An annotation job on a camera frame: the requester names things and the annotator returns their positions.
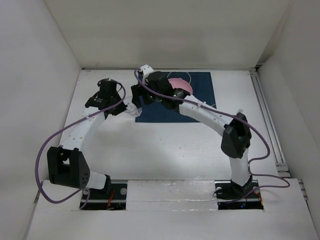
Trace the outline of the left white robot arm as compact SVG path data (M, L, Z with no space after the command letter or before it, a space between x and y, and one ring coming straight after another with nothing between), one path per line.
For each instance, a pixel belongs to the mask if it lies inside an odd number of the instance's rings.
M75 124L60 146L48 149L47 164L51 184L79 190L90 189L104 199L112 191L111 177L90 170L84 150L107 117L124 112L127 105L118 93L119 82L106 78L97 85L99 91L85 103L82 121Z

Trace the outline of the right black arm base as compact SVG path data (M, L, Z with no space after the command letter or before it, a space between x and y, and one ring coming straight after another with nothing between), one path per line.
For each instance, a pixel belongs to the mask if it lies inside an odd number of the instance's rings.
M258 186L257 180L250 180L244 186L239 186L231 180L218 180L215 182L212 196L217 199L218 210L263 210L260 192L256 190L248 194Z

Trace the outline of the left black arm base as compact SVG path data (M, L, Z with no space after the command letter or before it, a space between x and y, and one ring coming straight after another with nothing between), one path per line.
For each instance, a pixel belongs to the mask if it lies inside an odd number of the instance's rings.
M82 193L79 207L87 211L122 211L126 209L128 181L112 180L110 193L106 194L102 190L90 189L88 194Z

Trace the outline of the dark blue cloth placemat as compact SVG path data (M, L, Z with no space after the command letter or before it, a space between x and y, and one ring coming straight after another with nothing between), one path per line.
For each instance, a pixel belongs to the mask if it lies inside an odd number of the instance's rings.
M192 87L192 94L202 102L216 107L214 87L210 72L165 72L169 79L181 78ZM195 123L196 120L165 108L159 102L142 104L142 113L135 118L137 123Z

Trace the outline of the clear plastic cup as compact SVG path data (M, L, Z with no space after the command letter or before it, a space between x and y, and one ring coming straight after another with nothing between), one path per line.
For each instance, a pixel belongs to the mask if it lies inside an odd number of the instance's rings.
M132 96L127 96L124 99L124 104L126 105L126 110L124 111L125 113L131 115L134 118L137 118L141 115L142 113L142 108L138 108L135 104L132 103Z

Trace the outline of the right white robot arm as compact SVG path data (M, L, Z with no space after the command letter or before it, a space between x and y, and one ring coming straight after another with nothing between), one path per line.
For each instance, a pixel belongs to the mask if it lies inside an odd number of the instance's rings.
M136 69L138 83L131 87L132 102L159 103L170 111L194 119L221 136L220 148L228 156L231 169L231 191L237 197L249 192L252 175L249 172L248 152L252 134L242 113L230 115L219 112L193 95L191 85L182 78L168 78L164 72Z

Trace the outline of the pink plastic plate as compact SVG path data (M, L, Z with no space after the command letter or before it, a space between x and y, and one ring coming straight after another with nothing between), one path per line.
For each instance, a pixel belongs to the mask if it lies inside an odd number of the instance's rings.
M182 89L189 92L191 95L193 94L191 85L182 78L169 78L168 81L173 89Z

